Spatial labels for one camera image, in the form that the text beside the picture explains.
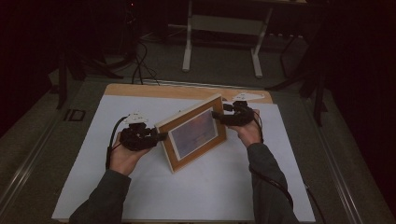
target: sleeve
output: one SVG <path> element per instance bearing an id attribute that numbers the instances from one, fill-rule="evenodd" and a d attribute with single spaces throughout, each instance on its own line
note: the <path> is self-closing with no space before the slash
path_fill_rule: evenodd
<path id="1" fill-rule="evenodd" d="M 276 159 L 265 144 L 256 143 L 247 148 L 247 157 L 253 170 L 267 176 L 285 189 L 286 177 L 280 170 Z M 252 175 L 253 207 L 256 223 L 299 223 L 283 192 Z"/>
<path id="2" fill-rule="evenodd" d="M 96 189 L 69 218 L 71 224 L 121 223 L 131 178 L 106 170 Z"/>

